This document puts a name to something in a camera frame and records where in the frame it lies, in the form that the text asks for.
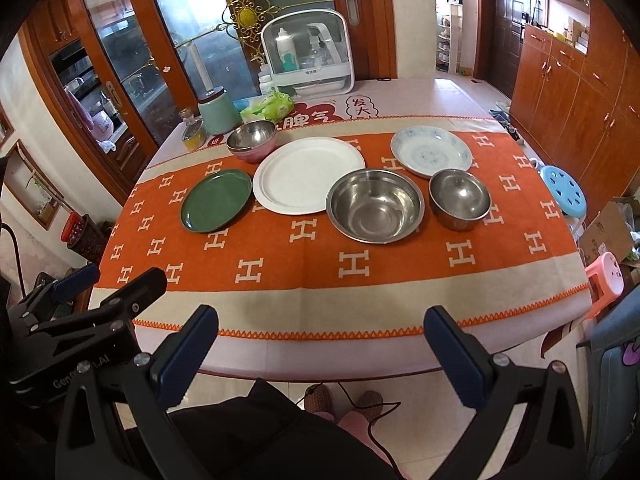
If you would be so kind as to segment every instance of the pink plastic stool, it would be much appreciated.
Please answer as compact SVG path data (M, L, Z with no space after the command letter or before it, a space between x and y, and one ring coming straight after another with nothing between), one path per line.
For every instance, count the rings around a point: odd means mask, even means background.
M604 253L584 269L587 277L593 280L598 299L591 306L591 310L584 319L596 317L600 311L615 300L625 287L625 280L618 266L616 258L611 253Z

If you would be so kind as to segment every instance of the metal bowl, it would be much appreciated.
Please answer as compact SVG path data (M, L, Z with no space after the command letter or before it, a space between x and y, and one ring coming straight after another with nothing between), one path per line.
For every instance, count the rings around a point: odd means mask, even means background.
M228 150L250 164L262 162L276 147L276 125L260 120L238 126L226 139Z
M441 170L429 181L429 202L433 215L444 227L471 231L489 213L491 195L471 173Z
M424 198L398 173L356 170L329 190L326 211L343 235L367 244L389 244L415 231L424 216Z

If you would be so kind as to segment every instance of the green plate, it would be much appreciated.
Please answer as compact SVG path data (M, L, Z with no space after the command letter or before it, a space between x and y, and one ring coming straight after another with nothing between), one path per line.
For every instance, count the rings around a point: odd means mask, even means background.
M251 177L241 170L222 170L201 180L187 195L180 220L189 231L210 233L231 222L251 196Z

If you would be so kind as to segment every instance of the foot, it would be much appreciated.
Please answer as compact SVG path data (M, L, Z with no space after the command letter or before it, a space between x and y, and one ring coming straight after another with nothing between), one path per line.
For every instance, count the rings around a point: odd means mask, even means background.
M371 422L382 414L383 402L382 395L378 392L368 390L356 401L356 406L358 407L354 408L354 411L364 416L367 422Z
M324 384L309 386L305 392L305 411L309 413L327 412L333 415L334 402L329 388Z

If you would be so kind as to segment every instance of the green canister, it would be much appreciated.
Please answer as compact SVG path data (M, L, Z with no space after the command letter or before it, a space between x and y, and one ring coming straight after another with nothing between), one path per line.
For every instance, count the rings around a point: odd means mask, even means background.
M198 101L198 109L209 135L226 134L242 122L238 110L222 86L209 90Z

